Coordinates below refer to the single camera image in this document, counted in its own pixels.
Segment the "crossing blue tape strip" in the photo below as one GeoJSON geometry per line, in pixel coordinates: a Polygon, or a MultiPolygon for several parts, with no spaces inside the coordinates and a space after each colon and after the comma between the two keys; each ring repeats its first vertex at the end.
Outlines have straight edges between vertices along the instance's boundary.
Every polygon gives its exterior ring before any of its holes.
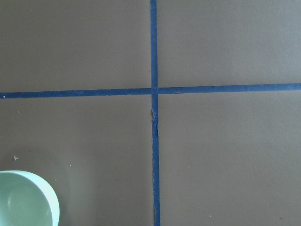
{"type": "MultiPolygon", "coordinates": [[[[299,83],[283,84],[251,84],[224,86],[193,86],[193,87],[162,87],[155,91],[163,94],[193,94],[193,93],[228,93],[228,92],[261,92],[261,91],[295,91],[300,90],[299,83]]],[[[15,98],[53,98],[53,97],[96,97],[96,96],[130,96],[150,95],[152,88],[132,89],[89,89],[61,91],[30,91],[30,92],[1,92],[1,99],[15,98]]]]}

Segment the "light green bowl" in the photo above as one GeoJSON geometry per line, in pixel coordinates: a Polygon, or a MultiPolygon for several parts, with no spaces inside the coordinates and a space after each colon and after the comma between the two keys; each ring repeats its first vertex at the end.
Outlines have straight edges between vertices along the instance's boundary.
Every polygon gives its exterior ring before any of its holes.
{"type": "Polygon", "coordinates": [[[59,219],[59,201],[46,180],[27,171],[0,172],[2,226],[57,226],[59,219]]]}

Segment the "long blue tape strip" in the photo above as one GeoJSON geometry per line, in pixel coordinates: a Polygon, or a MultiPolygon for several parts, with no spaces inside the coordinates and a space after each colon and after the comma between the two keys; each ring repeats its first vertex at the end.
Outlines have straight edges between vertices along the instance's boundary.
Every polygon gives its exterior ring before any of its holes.
{"type": "Polygon", "coordinates": [[[158,38],[157,2],[150,1],[152,179],[154,225],[160,225],[159,135],[158,135],[158,38]]]}

